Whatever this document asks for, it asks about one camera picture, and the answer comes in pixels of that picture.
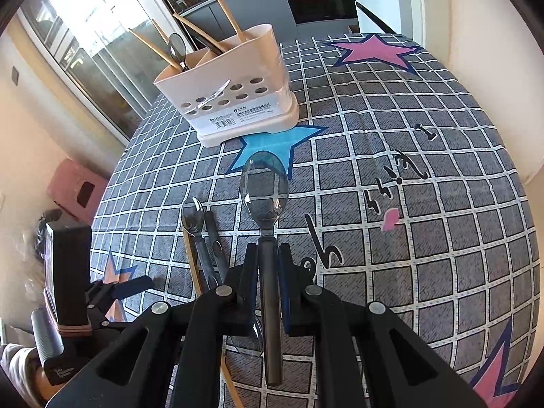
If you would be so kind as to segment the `person's hand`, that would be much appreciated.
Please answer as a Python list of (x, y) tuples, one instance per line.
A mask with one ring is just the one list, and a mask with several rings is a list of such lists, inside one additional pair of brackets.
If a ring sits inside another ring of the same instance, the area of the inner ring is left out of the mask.
[(1, 369), (28, 407), (44, 407), (46, 404), (35, 382), (39, 368), (40, 359), (35, 347), (17, 343), (1, 345)]

